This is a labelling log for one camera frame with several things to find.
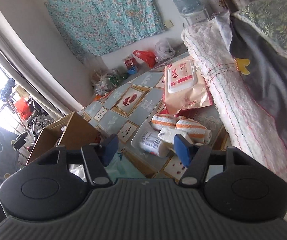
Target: white plastic bag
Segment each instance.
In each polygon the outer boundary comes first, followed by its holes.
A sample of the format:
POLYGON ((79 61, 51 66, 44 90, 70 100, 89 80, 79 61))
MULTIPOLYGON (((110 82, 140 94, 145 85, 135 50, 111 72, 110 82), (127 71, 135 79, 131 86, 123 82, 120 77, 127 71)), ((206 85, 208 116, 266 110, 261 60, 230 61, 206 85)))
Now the white plastic bag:
POLYGON ((176 54, 176 51, 171 48, 167 40, 160 40, 155 46, 156 61, 160 62, 167 58, 172 58, 176 54))

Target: cardboard box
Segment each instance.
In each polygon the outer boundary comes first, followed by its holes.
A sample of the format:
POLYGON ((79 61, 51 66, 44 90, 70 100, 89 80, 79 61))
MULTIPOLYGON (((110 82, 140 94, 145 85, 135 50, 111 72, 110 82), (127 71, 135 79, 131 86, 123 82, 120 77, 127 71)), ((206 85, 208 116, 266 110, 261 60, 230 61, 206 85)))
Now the cardboard box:
POLYGON ((79 114, 72 112, 43 128, 30 154, 27 165, 55 145, 64 145, 67 150, 77 150, 83 145, 94 142, 97 134, 98 131, 94 127, 79 114), (66 130, 63 132, 61 128, 65 125, 66 130))

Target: white fabric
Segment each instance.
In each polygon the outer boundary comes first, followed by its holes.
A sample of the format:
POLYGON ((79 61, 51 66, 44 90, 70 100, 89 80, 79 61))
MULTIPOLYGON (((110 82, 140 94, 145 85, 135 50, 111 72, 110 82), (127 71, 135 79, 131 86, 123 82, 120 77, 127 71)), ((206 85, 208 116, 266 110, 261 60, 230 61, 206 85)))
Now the white fabric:
POLYGON ((232 145, 287 182, 287 152, 274 119, 250 97, 215 19, 190 26, 181 38, 206 79, 232 145))
POLYGON ((13 53, 4 39, 0 36, 0 67, 20 84, 51 117, 63 117, 71 111, 64 106, 51 92, 38 80, 13 53))

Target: yellow tag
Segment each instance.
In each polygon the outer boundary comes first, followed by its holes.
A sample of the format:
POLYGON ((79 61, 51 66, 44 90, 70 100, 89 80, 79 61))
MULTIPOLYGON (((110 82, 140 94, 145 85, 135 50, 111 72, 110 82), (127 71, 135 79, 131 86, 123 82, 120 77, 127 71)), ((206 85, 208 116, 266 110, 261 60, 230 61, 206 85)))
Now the yellow tag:
POLYGON ((247 68, 246 68, 250 64, 250 60, 248 58, 235 58, 235 62, 236 62, 236 65, 237 65, 237 69, 243 75, 249 75, 250 74, 249 70, 247 70, 247 68))

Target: red bag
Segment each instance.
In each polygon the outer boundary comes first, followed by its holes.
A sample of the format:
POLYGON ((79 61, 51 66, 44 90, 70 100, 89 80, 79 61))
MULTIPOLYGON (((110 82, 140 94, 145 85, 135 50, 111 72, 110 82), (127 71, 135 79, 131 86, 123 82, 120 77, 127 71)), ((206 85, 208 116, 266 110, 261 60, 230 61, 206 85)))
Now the red bag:
POLYGON ((135 50, 133 54, 147 63, 149 68, 153 68, 153 66, 156 64, 156 56, 151 51, 135 50))
POLYGON ((15 102, 14 107, 17 109, 18 114, 21 117, 21 120, 28 120, 28 118, 32 114, 30 111, 29 104, 24 98, 21 98, 17 102, 15 102))

